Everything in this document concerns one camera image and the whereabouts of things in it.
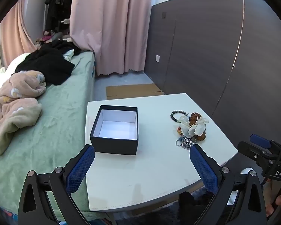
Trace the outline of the person's right hand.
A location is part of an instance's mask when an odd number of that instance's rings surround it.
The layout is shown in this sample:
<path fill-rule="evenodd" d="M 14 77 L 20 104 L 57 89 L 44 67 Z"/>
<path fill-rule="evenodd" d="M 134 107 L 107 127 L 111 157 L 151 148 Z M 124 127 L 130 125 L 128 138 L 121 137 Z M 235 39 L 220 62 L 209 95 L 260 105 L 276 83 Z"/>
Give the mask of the person's right hand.
<path fill-rule="evenodd" d="M 263 186 L 263 197 L 265 200 L 265 209 L 267 217 L 272 215 L 274 212 L 275 205 L 281 206 L 281 195 L 278 196 L 278 188 L 280 187 L 281 182 L 268 179 L 265 185 Z"/>

